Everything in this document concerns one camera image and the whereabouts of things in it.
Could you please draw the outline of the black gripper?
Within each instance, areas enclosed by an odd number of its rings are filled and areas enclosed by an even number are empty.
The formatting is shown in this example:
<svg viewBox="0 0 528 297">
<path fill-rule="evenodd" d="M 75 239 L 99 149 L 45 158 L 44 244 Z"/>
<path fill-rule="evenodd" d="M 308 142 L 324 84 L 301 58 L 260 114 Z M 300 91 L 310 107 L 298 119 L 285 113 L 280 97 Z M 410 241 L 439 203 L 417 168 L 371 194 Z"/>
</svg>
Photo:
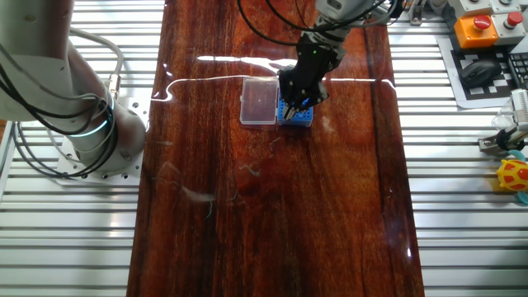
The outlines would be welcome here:
<svg viewBox="0 0 528 297">
<path fill-rule="evenodd" d="M 333 71 L 342 61 L 345 50 L 341 45 L 335 46 L 312 40 L 311 33 L 303 33 L 296 46 L 297 63 L 293 68 L 285 68 L 278 73 L 280 97 L 285 107 L 282 111 L 284 120 L 291 120 L 297 112 L 306 112 L 309 108 L 328 99 L 328 91 L 321 82 L 324 75 Z M 295 109 L 295 92 L 297 89 L 308 89 L 301 92 Z"/>
</svg>

